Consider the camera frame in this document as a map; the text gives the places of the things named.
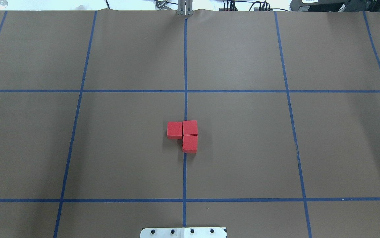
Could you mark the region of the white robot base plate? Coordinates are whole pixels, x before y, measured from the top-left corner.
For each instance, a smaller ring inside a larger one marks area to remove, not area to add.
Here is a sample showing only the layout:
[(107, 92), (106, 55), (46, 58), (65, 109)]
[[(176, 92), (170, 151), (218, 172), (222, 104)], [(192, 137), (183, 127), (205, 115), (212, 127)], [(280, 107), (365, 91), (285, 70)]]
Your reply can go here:
[(168, 227), (144, 228), (140, 238), (226, 238), (227, 230), (222, 227)]

